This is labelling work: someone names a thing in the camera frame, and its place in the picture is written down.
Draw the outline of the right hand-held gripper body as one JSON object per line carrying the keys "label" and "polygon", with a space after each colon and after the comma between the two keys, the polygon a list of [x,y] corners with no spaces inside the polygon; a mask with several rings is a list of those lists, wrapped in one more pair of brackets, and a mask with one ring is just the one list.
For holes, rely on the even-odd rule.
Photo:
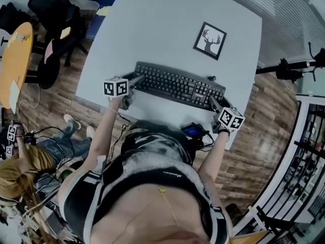
{"label": "right hand-held gripper body", "polygon": [[221,112],[213,116],[211,123],[212,133],[218,134],[220,128],[225,128],[229,132],[239,130],[243,125],[245,116],[237,109],[223,107]]}

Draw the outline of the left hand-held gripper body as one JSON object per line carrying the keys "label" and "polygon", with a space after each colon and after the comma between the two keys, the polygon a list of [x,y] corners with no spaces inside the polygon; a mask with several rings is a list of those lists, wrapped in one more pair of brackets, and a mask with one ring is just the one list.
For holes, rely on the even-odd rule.
{"label": "left hand-held gripper body", "polygon": [[109,99],[110,107],[116,110],[128,110],[133,102],[133,88],[136,79],[113,77],[103,81],[104,95]]}

